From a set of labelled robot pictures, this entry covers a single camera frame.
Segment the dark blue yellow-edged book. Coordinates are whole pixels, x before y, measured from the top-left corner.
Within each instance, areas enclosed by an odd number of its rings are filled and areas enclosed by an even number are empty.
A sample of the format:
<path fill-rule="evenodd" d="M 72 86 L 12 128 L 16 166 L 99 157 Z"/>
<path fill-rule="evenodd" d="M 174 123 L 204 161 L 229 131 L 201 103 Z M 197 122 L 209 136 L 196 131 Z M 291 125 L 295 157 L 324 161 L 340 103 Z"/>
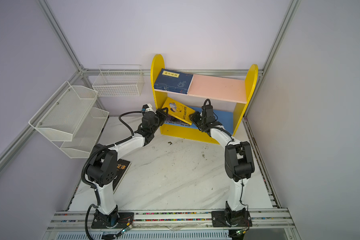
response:
<path fill-rule="evenodd" d="M 185 126 L 185 127 L 190 127 L 190 124 L 187 124 L 171 115 L 167 116 L 166 120 L 165 120 L 166 124 L 172 124 L 172 125 L 180 125 L 180 126 Z"/>

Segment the yellow children's book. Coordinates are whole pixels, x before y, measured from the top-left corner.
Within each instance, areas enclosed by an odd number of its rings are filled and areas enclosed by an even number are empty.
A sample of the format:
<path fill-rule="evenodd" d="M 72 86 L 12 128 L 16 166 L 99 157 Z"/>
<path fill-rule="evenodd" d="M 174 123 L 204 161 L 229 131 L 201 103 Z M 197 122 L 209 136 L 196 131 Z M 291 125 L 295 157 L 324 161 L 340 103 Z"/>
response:
<path fill-rule="evenodd" d="M 190 115 L 196 111 L 172 98 L 167 98 L 163 108 L 168 108 L 169 115 L 182 121 L 185 124 L 192 125 Z"/>

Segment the navy blue book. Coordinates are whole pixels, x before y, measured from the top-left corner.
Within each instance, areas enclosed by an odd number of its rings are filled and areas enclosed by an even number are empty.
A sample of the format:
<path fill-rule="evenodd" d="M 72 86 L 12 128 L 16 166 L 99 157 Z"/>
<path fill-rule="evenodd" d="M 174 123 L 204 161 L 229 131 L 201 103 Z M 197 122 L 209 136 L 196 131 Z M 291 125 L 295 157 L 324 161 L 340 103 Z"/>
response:
<path fill-rule="evenodd" d="M 154 83 L 154 89 L 187 95 L 193 77 L 193 74 L 162 69 Z"/>

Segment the black antler cover book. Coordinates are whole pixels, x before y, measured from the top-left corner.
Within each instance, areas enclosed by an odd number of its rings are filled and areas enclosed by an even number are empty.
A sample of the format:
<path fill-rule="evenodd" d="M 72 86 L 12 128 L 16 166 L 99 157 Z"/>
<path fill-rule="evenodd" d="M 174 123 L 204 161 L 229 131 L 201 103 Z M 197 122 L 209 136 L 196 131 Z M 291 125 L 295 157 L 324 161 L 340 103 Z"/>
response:
<path fill-rule="evenodd" d="M 124 176 L 126 175 L 128 169 L 129 169 L 130 165 L 131 165 L 130 161 L 123 160 L 123 159 L 118 160 L 116 177 L 114 178 L 114 180 L 112 182 L 113 193 L 116 192 L 116 189 L 119 187 L 122 179 L 124 178 Z"/>

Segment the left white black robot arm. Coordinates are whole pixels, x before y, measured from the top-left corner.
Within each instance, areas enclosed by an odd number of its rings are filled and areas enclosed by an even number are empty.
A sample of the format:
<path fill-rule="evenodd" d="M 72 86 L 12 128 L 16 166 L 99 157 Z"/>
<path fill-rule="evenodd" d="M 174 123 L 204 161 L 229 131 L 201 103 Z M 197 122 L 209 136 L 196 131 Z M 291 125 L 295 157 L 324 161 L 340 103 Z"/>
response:
<path fill-rule="evenodd" d="M 102 221 L 107 228 L 112 228 L 119 221 L 118 206 L 114 199 L 113 181 L 117 176 L 119 159 L 130 152 L 148 145 L 155 137 L 167 116 L 168 108 L 153 110 L 150 104 L 144 105 L 140 111 L 121 114 L 119 121 L 131 132 L 131 135 L 110 145 L 97 144 L 83 166 L 81 180 L 95 191 L 97 204 L 95 218 Z M 142 114 L 142 122 L 137 130 L 133 130 L 123 116 Z"/>

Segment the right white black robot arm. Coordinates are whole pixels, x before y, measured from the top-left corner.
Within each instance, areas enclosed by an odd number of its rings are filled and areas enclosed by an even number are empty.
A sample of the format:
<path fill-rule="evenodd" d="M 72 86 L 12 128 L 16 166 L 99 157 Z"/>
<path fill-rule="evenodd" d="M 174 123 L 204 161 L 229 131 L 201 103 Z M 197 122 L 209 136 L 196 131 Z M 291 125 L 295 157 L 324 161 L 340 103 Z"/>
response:
<path fill-rule="evenodd" d="M 220 216 L 217 212 L 213 213 L 214 225 L 251 227 L 248 205 L 243 202 L 247 183 L 255 171 L 250 143 L 237 140 L 217 121 L 209 99 L 202 106 L 202 111 L 191 114 L 190 119 L 201 132 L 216 140 L 224 149 L 224 168 L 231 184 L 224 211 Z"/>

